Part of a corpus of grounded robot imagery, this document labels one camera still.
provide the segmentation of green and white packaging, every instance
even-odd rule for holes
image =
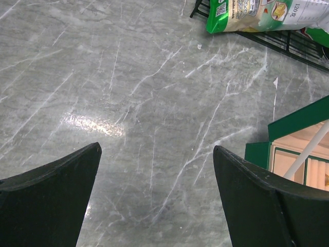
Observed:
[[[207,31],[299,30],[329,47],[329,3],[323,0],[210,0]]]

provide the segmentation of snack bag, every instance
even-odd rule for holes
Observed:
[[[329,3],[323,0],[210,0],[207,31],[263,32],[308,27],[329,47]]]

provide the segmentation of black wire rack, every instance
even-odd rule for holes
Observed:
[[[208,18],[209,10],[209,0],[196,0],[195,7],[190,15],[190,18],[192,18],[196,13]],[[323,51],[323,49],[326,48],[296,31],[235,33],[309,66],[315,67],[327,73],[329,72],[329,63],[326,62]]]

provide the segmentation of marble floor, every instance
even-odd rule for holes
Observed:
[[[231,246],[213,147],[243,156],[329,94],[325,73],[207,34],[193,6],[0,2],[0,179],[99,142],[79,247]]]

